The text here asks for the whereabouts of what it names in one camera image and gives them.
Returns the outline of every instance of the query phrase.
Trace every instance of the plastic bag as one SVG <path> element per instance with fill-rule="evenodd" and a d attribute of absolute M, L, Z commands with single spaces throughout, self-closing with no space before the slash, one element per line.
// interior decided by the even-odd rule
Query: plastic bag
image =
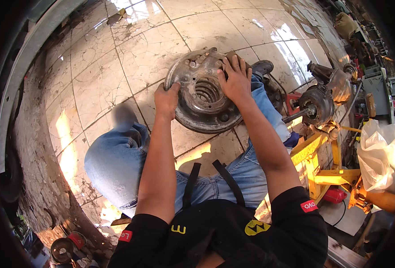
<path fill-rule="evenodd" d="M 368 121 L 362 128 L 357 148 L 364 189 L 395 194 L 395 124 L 379 126 L 377 120 Z"/>

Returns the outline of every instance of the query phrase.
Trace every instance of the wheel hub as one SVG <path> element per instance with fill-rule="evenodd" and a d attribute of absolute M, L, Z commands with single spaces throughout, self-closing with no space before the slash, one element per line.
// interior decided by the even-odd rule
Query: wheel hub
<path fill-rule="evenodd" d="M 165 79 L 165 90 L 181 83 L 175 118 L 200 133 L 221 133 L 237 125 L 241 114 L 228 99 L 217 78 L 225 54 L 216 48 L 192 51 L 174 62 Z"/>

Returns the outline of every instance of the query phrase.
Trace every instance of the shoe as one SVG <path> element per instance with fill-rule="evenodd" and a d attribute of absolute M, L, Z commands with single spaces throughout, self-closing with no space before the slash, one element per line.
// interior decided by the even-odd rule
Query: shoe
<path fill-rule="evenodd" d="M 263 76 L 273 71 L 273 63 L 268 60 L 262 60 L 251 65 L 252 73 L 263 82 Z"/>
<path fill-rule="evenodd" d="M 113 108 L 113 119 L 114 129 L 119 132 L 130 130 L 137 122 L 134 110 L 126 103 L 119 103 Z"/>

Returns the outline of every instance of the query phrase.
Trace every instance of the jeans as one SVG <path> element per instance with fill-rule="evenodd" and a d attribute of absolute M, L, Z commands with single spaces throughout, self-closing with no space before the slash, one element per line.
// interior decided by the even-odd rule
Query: jeans
<path fill-rule="evenodd" d="M 252 76 L 252 97 L 282 142 L 290 137 L 282 116 L 275 110 L 264 90 L 263 83 Z M 115 129 L 98 137 L 84 159 L 84 168 L 93 186 L 113 205 L 129 217 L 135 214 L 138 185 L 147 156 L 150 137 L 146 126 L 135 123 L 129 131 Z M 266 177 L 261 169 L 251 140 L 244 153 L 226 166 L 240 187 L 247 207 L 257 208 L 267 194 Z M 175 212 L 183 206 L 183 193 L 189 174 L 177 171 Z M 209 199 L 236 198 L 220 174 L 197 178 L 191 205 Z"/>

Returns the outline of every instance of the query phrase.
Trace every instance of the dirty floor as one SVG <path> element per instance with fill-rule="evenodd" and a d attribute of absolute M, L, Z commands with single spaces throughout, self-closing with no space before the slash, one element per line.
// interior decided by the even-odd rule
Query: dirty floor
<path fill-rule="evenodd" d="M 125 17 L 107 24 L 122 8 Z M 349 61 L 344 40 L 313 0 L 101 0 L 83 18 L 47 53 L 44 101 L 65 179 L 90 221 L 114 244 L 124 226 L 110 223 L 121 213 L 92 187 L 83 161 L 92 142 L 113 128 L 115 104 L 129 103 L 151 132 L 153 92 L 178 57 L 203 47 L 234 50 L 249 64 L 272 61 L 272 75 L 287 92 L 305 84 L 298 89 L 303 92 L 315 84 L 307 72 L 309 61 L 327 67 L 343 67 Z M 340 107 L 335 119 L 344 113 Z M 185 172 L 199 159 L 200 175 L 215 174 L 213 160 L 229 163 L 248 146 L 243 124 L 218 135 L 190 131 L 175 120 L 171 127 L 175 167 Z M 307 134 L 301 118 L 289 129 Z M 321 166 L 328 168 L 333 159 L 330 145 L 320 151 Z M 302 165 L 297 169 L 307 185 Z M 270 217 L 269 207 L 263 201 L 258 214 Z"/>

